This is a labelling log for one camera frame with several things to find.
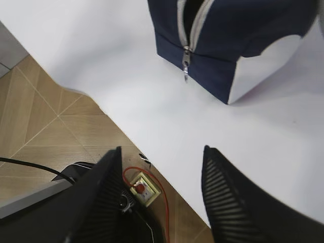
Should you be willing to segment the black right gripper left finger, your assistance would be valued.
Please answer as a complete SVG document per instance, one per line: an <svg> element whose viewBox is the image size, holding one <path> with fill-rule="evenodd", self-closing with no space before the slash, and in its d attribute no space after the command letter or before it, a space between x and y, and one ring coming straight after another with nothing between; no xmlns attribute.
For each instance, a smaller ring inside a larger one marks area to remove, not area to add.
<svg viewBox="0 0 324 243"><path fill-rule="evenodd" d="M1 242L115 242L122 149L108 151L74 185L1 222Z"/></svg>

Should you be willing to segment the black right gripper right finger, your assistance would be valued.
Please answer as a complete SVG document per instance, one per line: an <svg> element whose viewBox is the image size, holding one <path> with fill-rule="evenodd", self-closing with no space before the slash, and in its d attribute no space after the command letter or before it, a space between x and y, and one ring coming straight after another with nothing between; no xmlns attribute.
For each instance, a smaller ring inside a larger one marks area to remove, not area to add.
<svg viewBox="0 0 324 243"><path fill-rule="evenodd" d="M322 223L278 201L207 145L201 191L214 242L323 242Z"/></svg>

